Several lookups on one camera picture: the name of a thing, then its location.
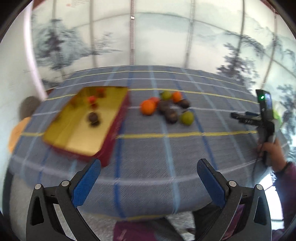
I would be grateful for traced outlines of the purple sleeve forearm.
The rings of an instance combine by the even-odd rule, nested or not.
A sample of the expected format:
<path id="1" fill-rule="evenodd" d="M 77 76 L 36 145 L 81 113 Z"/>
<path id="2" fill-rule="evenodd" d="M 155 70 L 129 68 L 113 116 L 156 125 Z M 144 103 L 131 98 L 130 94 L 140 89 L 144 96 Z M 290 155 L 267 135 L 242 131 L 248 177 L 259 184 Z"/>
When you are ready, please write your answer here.
<path id="1" fill-rule="evenodd" d="M 280 198 L 284 227 L 287 229 L 295 216 L 295 163 L 287 162 L 283 170 L 275 175 L 275 187 Z"/>

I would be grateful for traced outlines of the person's right hand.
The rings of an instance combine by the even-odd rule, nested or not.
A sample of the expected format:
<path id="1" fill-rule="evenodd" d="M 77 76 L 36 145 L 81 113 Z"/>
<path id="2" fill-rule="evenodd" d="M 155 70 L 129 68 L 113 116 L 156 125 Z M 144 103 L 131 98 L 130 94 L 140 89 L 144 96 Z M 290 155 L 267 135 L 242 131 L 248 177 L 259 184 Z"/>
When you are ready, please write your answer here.
<path id="1" fill-rule="evenodd" d="M 274 172 L 279 172 L 287 165 L 287 161 L 282 152 L 281 143 L 278 138 L 273 143 L 265 142 L 258 145 L 259 154 L 266 151 L 271 159 L 271 167 Z"/>

